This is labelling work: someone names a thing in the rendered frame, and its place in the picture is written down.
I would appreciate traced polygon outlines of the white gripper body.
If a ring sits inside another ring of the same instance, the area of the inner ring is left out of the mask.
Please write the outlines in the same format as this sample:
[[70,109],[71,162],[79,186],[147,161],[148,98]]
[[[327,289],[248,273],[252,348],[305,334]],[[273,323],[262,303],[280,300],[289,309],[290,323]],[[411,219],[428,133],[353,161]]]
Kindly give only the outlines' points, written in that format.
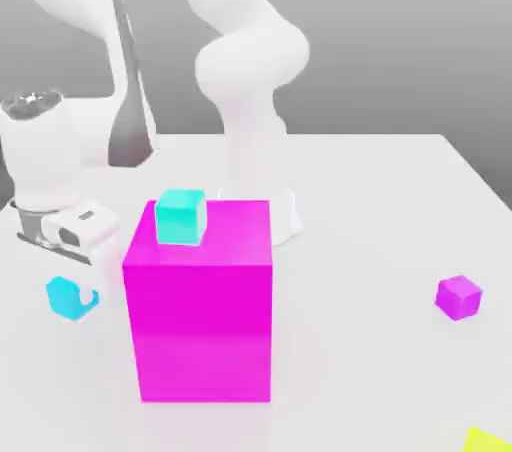
[[68,243],[35,240],[17,232],[19,244],[26,257],[25,276],[37,291],[46,291],[46,285],[55,277],[63,277],[85,288],[97,291],[105,300],[117,297],[123,285],[122,261],[125,249],[120,232],[100,240],[90,247]]

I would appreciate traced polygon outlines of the small cyan cube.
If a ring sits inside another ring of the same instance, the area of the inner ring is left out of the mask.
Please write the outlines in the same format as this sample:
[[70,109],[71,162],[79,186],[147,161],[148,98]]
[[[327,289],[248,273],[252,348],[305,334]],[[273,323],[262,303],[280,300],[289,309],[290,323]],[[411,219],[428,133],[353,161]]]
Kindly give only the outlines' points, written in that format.
[[70,321],[79,321],[89,314],[93,307],[84,307],[79,300],[79,284],[64,277],[54,277],[46,284],[49,305],[54,313]]

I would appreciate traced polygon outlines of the small teal cube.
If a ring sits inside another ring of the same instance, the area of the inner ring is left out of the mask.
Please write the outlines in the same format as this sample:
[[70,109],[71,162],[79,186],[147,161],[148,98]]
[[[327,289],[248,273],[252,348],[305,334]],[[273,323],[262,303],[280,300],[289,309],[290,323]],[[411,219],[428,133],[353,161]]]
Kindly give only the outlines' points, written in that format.
[[207,201],[199,189],[166,189],[155,204],[159,244],[199,246],[207,228]]

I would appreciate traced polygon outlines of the small purple cube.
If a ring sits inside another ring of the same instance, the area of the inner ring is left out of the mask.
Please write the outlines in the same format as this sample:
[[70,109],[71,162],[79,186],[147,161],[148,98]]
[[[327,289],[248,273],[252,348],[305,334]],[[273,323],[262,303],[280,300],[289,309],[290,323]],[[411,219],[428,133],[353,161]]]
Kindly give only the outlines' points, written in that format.
[[434,304],[450,319],[459,321],[478,313],[482,295],[478,285],[459,275],[438,283]]

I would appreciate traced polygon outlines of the large magenta box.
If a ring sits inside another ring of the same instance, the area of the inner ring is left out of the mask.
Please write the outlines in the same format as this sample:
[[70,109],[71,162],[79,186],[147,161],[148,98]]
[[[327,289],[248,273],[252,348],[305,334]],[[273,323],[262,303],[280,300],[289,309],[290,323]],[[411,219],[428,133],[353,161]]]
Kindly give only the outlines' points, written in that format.
[[145,402],[271,399],[273,261],[266,201],[210,201],[198,246],[156,238],[148,202],[123,261]]

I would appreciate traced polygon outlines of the large yellow box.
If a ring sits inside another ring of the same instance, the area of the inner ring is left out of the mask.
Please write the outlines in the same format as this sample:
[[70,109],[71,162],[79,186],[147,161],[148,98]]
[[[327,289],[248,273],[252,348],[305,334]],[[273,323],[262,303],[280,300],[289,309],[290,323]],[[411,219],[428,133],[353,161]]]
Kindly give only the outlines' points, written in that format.
[[471,427],[462,452],[512,452],[512,443],[476,427]]

